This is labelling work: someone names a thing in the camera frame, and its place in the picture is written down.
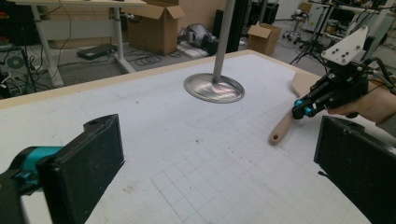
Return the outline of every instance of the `human hand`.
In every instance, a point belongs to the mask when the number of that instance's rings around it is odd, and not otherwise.
[[[396,114],[396,95],[388,90],[369,83],[369,92],[347,105],[329,109],[329,114],[348,115],[358,112],[362,117],[375,123],[381,123]]]

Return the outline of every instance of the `table leg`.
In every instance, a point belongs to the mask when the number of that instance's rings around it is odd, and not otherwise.
[[[123,46],[122,46],[122,33],[121,33],[121,20],[120,20],[120,8],[114,7],[114,28],[116,30],[117,38],[117,62],[126,70],[128,73],[135,72],[132,66],[123,57]]]
[[[52,85],[55,88],[63,87],[64,82],[62,81],[61,74],[59,73],[59,68],[56,66],[55,61],[52,59],[52,55],[50,54],[50,45],[45,37],[43,28],[41,26],[41,19],[38,14],[37,6],[32,6],[33,15],[35,16],[35,26],[37,28],[38,34],[40,36],[41,44],[43,45],[43,50],[47,57],[49,77],[51,79]]]

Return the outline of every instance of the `metal pole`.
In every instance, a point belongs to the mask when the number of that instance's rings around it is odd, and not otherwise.
[[[116,27],[116,38],[117,38],[117,54],[119,59],[123,59],[123,47],[122,47],[122,32],[121,32],[121,25],[120,25],[120,8],[114,7],[114,26]]]
[[[385,7],[392,7],[394,2],[395,2],[395,0],[388,0],[387,3],[385,4]],[[378,17],[375,20],[375,23],[374,23],[369,35],[375,35],[375,33],[378,31],[378,28],[381,26],[382,22],[384,21],[385,17],[387,16],[388,12],[389,12],[389,9],[381,10]]]
[[[265,10],[267,9],[268,0],[262,0],[262,11],[260,12],[260,20],[259,23],[262,23],[265,16]]]
[[[245,27],[248,27],[248,22],[249,22],[249,19],[250,19],[250,11],[251,11],[252,1],[253,1],[253,0],[248,0],[248,2],[247,2],[247,14],[246,14],[245,20],[244,20],[244,26],[245,26]]]
[[[323,7],[322,13],[320,14],[320,17],[318,19],[318,24],[320,24],[318,30],[317,30],[317,26],[315,27],[315,31],[314,34],[316,34],[315,36],[315,40],[318,41],[318,38],[323,30],[324,25],[326,24],[327,19],[329,19],[330,14],[332,13],[332,5],[329,5],[329,7]]]
[[[37,6],[32,6],[32,12],[35,17],[35,27],[38,31],[38,35],[40,36],[41,45],[43,46],[44,53],[47,57],[47,66],[49,71],[49,76],[52,82],[53,87],[63,87],[64,82],[62,81],[61,74],[59,73],[59,68],[55,61],[52,59],[52,55],[50,53],[50,45],[46,38],[45,31],[42,27],[42,20],[40,18],[40,14],[38,13]]]
[[[227,49],[228,36],[230,35],[231,22],[233,20],[233,8],[235,6],[235,0],[228,0],[225,7],[224,16],[222,19],[220,39],[218,52],[216,54],[215,68],[213,71],[213,83],[220,82],[221,69],[224,63],[224,55]]]

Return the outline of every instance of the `white table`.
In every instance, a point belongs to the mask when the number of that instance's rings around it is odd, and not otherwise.
[[[8,0],[17,5],[31,6],[35,17],[35,25],[40,36],[41,44],[47,57],[49,76],[52,85],[62,87],[64,82],[59,73],[55,61],[50,53],[49,40],[94,38],[104,36],[115,36],[117,38],[118,55],[117,62],[127,73],[134,72],[131,65],[123,58],[120,7],[142,7],[146,3],[140,0],[125,0],[123,2],[111,0]],[[113,20],[106,21],[42,21],[37,10],[37,6],[56,7],[113,7]]]
[[[222,74],[246,95],[212,104],[183,82],[213,66],[205,58],[3,100],[0,171],[26,147],[64,146],[83,123],[119,114],[126,162],[87,223],[369,223],[318,175],[323,113],[296,122],[276,147],[268,144],[296,99],[293,75],[303,71],[250,50],[227,54]],[[32,224],[50,223],[42,193],[23,201]]]

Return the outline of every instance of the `round metal base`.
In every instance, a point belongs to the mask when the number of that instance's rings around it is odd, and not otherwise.
[[[184,81],[184,88],[198,99],[219,104],[236,102],[245,95],[242,85],[229,77],[220,77],[219,83],[212,80],[213,74],[192,75]]]

